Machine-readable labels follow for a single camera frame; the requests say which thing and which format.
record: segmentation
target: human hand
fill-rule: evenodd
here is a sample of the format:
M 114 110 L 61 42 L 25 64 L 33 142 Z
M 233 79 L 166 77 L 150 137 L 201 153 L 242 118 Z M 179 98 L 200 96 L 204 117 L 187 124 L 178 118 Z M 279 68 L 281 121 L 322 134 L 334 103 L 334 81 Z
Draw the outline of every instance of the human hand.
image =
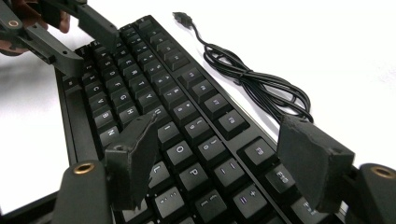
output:
M 38 14 L 34 9 L 29 7 L 28 3 L 38 3 L 39 0 L 11 0 L 12 10 L 15 15 L 20 18 L 24 27 L 31 26 L 38 22 L 42 27 L 48 29 L 48 25 L 43 21 L 41 15 Z M 59 30 L 62 33 L 67 33 L 70 28 L 70 15 L 61 11 L 61 22 L 59 24 Z M 11 43 L 5 40 L 0 40 L 0 49 L 4 49 L 13 53 L 24 53 L 28 49 L 10 49 Z

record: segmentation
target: space bar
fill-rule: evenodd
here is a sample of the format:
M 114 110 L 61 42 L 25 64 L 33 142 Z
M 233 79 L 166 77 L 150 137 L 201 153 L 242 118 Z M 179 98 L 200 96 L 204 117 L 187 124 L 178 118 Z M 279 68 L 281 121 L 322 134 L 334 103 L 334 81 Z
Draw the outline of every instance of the space bar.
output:
M 77 161 L 98 160 L 81 90 L 66 94 L 66 103 Z

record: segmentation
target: black cable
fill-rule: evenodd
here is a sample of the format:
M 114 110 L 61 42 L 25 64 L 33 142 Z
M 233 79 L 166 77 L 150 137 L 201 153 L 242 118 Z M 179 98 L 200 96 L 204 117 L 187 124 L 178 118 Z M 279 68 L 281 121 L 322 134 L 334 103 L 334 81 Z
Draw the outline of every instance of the black cable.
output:
M 175 19 L 184 27 L 192 29 L 199 42 L 204 45 L 204 59 L 209 65 L 226 77 L 235 78 L 235 83 L 242 86 L 256 105 L 280 123 L 283 115 L 289 114 L 314 122 L 309 114 L 311 102 L 308 95 L 287 80 L 269 74 L 257 73 L 249 69 L 233 52 L 214 44 L 208 44 L 198 34 L 192 18 L 186 13 L 175 12 Z M 291 95 L 291 99 L 269 91 L 268 87 Z

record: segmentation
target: white surface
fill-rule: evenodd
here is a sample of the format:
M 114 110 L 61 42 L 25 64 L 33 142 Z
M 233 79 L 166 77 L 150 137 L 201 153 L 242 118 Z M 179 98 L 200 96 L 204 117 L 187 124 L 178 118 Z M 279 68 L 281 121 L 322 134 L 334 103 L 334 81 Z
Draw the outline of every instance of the white surface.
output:
M 118 27 L 154 16 L 276 140 L 277 125 L 251 106 L 232 82 L 213 72 L 204 63 L 203 47 L 193 32 L 175 23 L 172 12 L 188 13 L 206 42 L 232 50 L 254 71 L 283 77 L 304 90 L 311 99 L 315 124 L 356 153 L 356 166 L 375 162 L 396 168 L 392 156 L 396 148 L 396 6 L 392 2 L 114 0 L 110 5 L 91 0 L 89 5 Z M 71 49 L 91 40 L 75 20 L 69 35 L 53 33 Z M 3 211 L 7 199 L 31 201 L 38 189 L 44 189 L 44 194 L 55 191 L 66 167 L 52 68 L 32 55 L 22 57 L 0 56 Z M 11 61 L 23 61 L 25 72 L 21 66 L 11 66 Z M 36 69 L 46 72 L 31 74 Z M 29 94 L 30 88 L 41 97 Z M 43 148 L 57 151 L 36 155 Z

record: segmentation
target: keyboard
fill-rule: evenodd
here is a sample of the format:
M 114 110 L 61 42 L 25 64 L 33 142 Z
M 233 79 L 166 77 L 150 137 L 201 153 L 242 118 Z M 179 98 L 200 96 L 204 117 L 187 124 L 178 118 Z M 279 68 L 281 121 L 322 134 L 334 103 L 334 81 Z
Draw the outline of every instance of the keyboard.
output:
M 276 143 L 153 17 L 121 27 L 117 46 L 76 49 L 83 77 L 56 77 L 72 164 L 101 160 L 133 119 L 157 114 L 148 194 L 118 222 L 343 223 L 309 206 Z

